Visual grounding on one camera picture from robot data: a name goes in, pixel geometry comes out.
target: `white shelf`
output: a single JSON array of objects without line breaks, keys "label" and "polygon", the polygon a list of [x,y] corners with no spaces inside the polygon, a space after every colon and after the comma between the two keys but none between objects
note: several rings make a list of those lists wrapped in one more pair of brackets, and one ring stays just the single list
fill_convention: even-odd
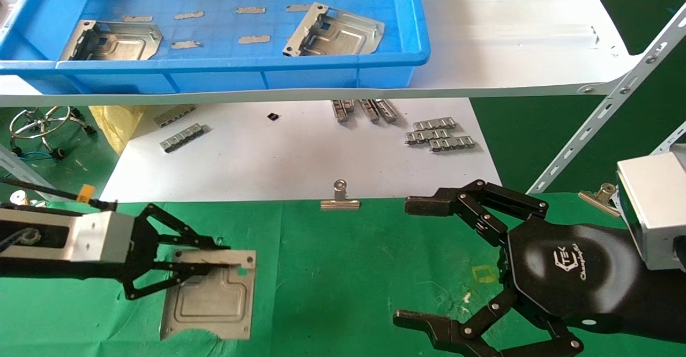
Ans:
[{"label": "white shelf", "polygon": [[[3,106],[131,105],[347,98],[573,95],[632,69],[637,57],[600,0],[422,0],[431,59],[403,89],[285,89],[179,95],[15,95]],[[1,89],[7,84],[0,84]],[[594,94],[607,94],[610,85]]]}]

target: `blue cable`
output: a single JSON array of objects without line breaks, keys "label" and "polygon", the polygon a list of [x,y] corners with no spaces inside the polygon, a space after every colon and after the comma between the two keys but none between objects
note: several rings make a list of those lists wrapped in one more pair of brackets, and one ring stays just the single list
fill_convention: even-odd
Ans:
[{"label": "blue cable", "polygon": [[26,152],[25,154],[22,154],[21,157],[19,157],[19,158],[22,160],[41,160],[41,159],[29,159],[27,156],[30,154],[40,154],[42,156],[45,156],[45,159],[52,159],[53,158],[52,156],[50,156],[49,153],[41,152],[41,151]]}]

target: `metal bracket in tray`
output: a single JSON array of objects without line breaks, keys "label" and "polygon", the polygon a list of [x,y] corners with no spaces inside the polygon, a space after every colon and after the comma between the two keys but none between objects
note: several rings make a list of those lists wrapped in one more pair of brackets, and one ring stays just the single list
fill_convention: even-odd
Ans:
[{"label": "metal bracket in tray", "polygon": [[384,23],[313,3],[284,47],[285,56],[371,54],[384,37]]},{"label": "metal bracket in tray", "polygon": [[60,61],[135,61],[157,53],[162,33],[152,23],[81,20]]}]

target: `robotic arm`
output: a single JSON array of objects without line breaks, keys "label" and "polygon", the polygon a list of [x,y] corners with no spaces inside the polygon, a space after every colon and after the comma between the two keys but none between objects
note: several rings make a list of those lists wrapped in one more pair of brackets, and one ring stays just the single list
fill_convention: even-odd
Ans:
[{"label": "robotic arm", "polygon": [[[524,222],[507,226],[485,207]],[[393,323],[426,333],[435,349],[465,357],[567,357],[584,345],[568,327],[595,333],[629,333],[686,343],[686,274],[650,271],[627,230],[546,222],[547,203],[477,180],[410,196],[410,215],[457,215],[493,247],[502,293],[466,323],[397,310]],[[498,352],[483,333],[514,309],[551,340]]]}]

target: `green mat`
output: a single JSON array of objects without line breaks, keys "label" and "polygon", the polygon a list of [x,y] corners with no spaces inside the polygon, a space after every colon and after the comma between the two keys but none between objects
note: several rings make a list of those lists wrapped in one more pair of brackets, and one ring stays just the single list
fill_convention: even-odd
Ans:
[{"label": "green mat", "polygon": [[[542,198],[551,205],[551,222],[621,226],[576,195]],[[161,206],[200,233],[257,250],[250,340],[189,331],[159,342],[163,293],[132,302],[114,281],[3,278],[0,356],[448,357],[431,349],[423,333],[395,328],[393,311],[465,320],[500,291],[496,249],[456,217],[405,215],[401,199],[326,212],[311,200]],[[122,205],[120,211],[142,208]],[[585,342],[584,356],[686,355],[686,345],[573,331]],[[514,311],[485,335],[495,347],[546,337]]]}]

